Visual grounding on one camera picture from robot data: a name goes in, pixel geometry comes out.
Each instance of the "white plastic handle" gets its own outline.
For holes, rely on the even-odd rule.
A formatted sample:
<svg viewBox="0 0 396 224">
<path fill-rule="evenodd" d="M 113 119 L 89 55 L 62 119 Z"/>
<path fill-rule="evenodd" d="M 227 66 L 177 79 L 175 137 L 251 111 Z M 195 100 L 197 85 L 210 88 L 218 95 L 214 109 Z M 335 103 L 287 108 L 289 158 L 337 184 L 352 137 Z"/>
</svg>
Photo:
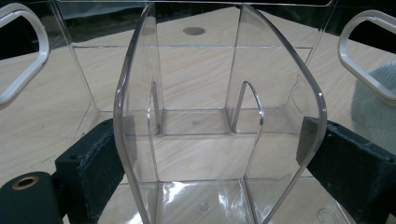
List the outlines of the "white plastic handle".
<svg viewBox="0 0 396 224">
<path fill-rule="evenodd" d="M 35 29 L 39 44 L 38 57 L 1 93 L 0 105 L 8 103 L 23 90 L 40 70 L 50 54 L 50 44 L 46 30 L 40 19 L 28 7 L 21 4 L 9 4 L 0 8 L 0 28 L 18 17 L 24 17 Z"/>
<path fill-rule="evenodd" d="M 358 26 L 360 23 L 364 21 L 370 21 L 394 34 L 396 34 L 396 19 L 376 10 L 368 10 L 363 11 L 362 13 L 356 15 L 349 23 L 344 27 L 343 32 L 340 35 L 340 39 L 338 41 L 338 58 L 340 59 L 341 64 L 362 81 L 365 85 L 367 85 L 370 89 L 372 89 L 377 95 L 382 98 L 385 102 L 390 104 L 396 104 L 396 94 L 392 91 L 388 90 L 381 83 L 371 77 L 366 71 L 364 71 L 361 67 L 355 64 L 352 60 L 350 60 L 347 55 L 347 41 L 349 35 L 352 33 L 353 29 Z"/>
</svg>

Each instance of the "spool hole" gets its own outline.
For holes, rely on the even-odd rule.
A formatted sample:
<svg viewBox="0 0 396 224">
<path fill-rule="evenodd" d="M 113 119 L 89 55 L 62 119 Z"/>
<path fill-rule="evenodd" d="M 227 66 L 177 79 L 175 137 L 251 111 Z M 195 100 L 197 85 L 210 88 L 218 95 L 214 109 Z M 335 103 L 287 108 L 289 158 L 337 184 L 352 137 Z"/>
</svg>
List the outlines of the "spool hole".
<svg viewBox="0 0 396 224">
<path fill-rule="evenodd" d="M 28 189 L 38 181 L 38 176 L 32 175 L 22 178 L 12 185 L 15 190 Z"/>
</svg>

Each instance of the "curved plastic edge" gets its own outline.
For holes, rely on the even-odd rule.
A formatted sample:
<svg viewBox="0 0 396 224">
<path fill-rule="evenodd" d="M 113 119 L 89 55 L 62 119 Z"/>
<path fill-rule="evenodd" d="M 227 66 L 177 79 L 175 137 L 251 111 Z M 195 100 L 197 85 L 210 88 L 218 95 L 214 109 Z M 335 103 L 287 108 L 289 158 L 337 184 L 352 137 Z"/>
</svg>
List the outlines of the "curved plastic edge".
<svg viewBox="0 0 396 224">
<path fill-rule="evenodd" d="M 28 7 L 21 4 L 10 4 L 0 8 L 0 28 L 24 17 L 35 29 L 38 38 L 38 57 L 30 64 L 0 95 L 0 105 L 13 100 L 41 69 L 50 55 L 50 43 L 46 30 L 40 19 Z"/>
<path fill-rule="evenodd" d="M 124 108 L 124 98 L 126 97 L 126 90 L 128 89 L 128 80 L 129 74 L 132 68 L 132 62 L 134 58 L 134 53 L 137 48 L 137 42 L 139 40 L 139 36 L 142 32 L 143 25 L 145 23 L 146 18 L 148 17 L 150 11 L 154 8 L 154 3 L 149 3 L 142 12 L 140 19 L 134 29 L 134 34 L 132 36 L 131 42 L 127 49 L 125 55 L 125 61 L 122 66 L 120 81 L 117 86 L 116 96 L 114 100 L 114 111 L 113 111 L 113 122 L 114 122 L 114 138 L 116 140 L 117 151 L 120 155 L 120 160 L 122 162 L 122 166 L 124 167 L 125 174 L 128 178 L 128 181 L 131 186 L 132 194 L 134 195 L 134 200 L 136 202 L 137 210 L 140 214 L 140 217 L 145 224 L 149 224 L 149 215 L 146 211 L 145 205 L 143 204 L 142 195 L 140 193 L 140 189 L 137 186 L 137 178 L 134 175 L 133 167 L 131 161 L 128 160 L 128 156 L 126 153 L 126 146 L 124 135 L 123 135 L 123 124 L 122 124 L 122 111 Z"/>
<path fill-rule="evenodd" d="M 314 77 L 312 76 L 311 72 L 308 70 L 306 67 L 305 63 L 303 60 L 301 60 L 300 56 L 297 54 L 297 52 L 294 50 L 293 46 L 289 43 L 289 41 L 286 39 L 285 36 L 283 36 L 280 31 L 267 19 L 265 18 L 260 11 L 256 10 L 255 8 L 249 6 L 249 5 L 244 5 L 244 7 L 248 8 L 249 10 L 253 11 L 256 13 L 265 23 L 271 28 L 271 30 L 274 32 L 274 34 L 279 38 L 285 49 L 289 52 L 290 56 L 292 59 L 297 63 L 298 67 L 303 73 L 303 76 L 306 78 L 306 81 L 309 83 L 311 86 L 313 92 L 315 92 L 315 97 L 317 100 L 318 104 L 318 134 L 315 138 L 315 141 L 312 145 L 312 147 L 309 149 L 308 154 L 306 155 L 302 165 L 300 166 L 300 169 L 297 171 L 295 174 L 294 178 L 290 181 L 288 187 L 272 209 L 272 211 L 268 214 L 267 218 L 264 220 L 263 223 L 269 223 L 271 220 L 272 216 L 275 214 L 277 208 L 282 204 L 282 202 L 286 199 L 288 196 L 289 192 L 291 191 L 292 187 L 294 184 L 297 182 L 299 176 L 301 173 L 304 171 L 306 168 L 307 164 L 312 160 L 312 158 L 315 156 L 315 153 L 318 151 L 320 144 L 322 143 L 324 139 L 324 135 L 326 133 L 326 127 L 327 127 L 327 107 L 326 103 L 324 101 L 323 93 L 318 85 L 318 83 L 315 81 Z"/>
<path fill-rule="evenodd" d="M 396 19 L 376 10 L 367 10 L 356 15 L 344 27 L 338 41 L 338 58 L 341 64 L 357 79 L 373 90 L 382 100 L 396 104 L 396 94 L 388 90 L 381 83 L 371 77 L 366 71 L 355 64 L 347 54 L 347 41 L 352 31 L 362 22 L 370 21 L 392 33 L 396 34 Z"/>
</svg>

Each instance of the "circular hole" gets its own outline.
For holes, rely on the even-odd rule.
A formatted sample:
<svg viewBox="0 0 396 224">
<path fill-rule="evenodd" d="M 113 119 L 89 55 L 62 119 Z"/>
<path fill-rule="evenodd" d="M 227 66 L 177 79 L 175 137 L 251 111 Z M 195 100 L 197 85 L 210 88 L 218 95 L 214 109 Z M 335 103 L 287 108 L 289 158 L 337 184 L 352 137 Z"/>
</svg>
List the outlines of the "circular hole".
<svg viewBox="0 0 396 224">
<path fill-rule="evenodd" d="M 198 210 L 200 212 L 206 212 L 207 210 L 209 210 L 209 204 L 208 203 L 200 203 L 198 206 Z"/>
<path fill-rule="evenodd" d="M 32 187 L 35 183 L 37 183 L 37 181 L 38 181 L 37 176 L 27 176 L 15 182 L 12 185 L 12 188 L 15 190 L 28 189 Z"/>
<path fill-rule="evenodd" d="M 201 27 L 187 27 L 183 30 L 183 33 L 186 35 L 203 35 L 205 29 Z"/>
</svg>

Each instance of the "transparent plastic bin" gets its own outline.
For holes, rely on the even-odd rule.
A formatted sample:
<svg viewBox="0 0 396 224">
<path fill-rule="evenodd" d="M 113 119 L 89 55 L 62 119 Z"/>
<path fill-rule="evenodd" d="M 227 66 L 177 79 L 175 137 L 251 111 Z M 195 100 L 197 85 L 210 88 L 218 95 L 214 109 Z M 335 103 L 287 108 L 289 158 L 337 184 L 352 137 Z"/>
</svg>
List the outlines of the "transparent plastic bin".
<svg viewBox="0 0 396 224">
<path fill-rule="evenodd" d="M 250 6 L 172 25 L 157 23 L 155 9 L 148 4 L 136 25 L 114 104 L 117 148 L 143 222 L 268 222 L 324 136 L 316 81 Z M 300 166 L 305 117 L 318 129 Z"/>
</svg>

